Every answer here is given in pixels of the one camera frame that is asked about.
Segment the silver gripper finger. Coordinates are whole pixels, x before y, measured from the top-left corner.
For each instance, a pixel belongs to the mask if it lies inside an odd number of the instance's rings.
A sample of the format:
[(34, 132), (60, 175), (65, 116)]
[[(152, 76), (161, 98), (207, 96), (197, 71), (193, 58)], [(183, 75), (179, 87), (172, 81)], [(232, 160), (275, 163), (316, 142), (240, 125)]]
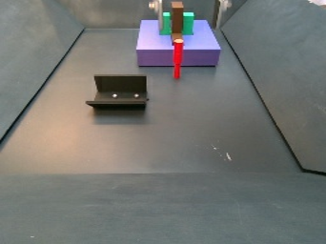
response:
[(161, 0), (151, 0), (149, 1), (149, 9), (153, 10), (156, 15), (157, 15), (159, 29), (163, 29), (163, 1)]
[(215, 28), (220, 27), (223, 13), (231, 7), (231, 0), (216, 0), (216, 21), (215, 21)]

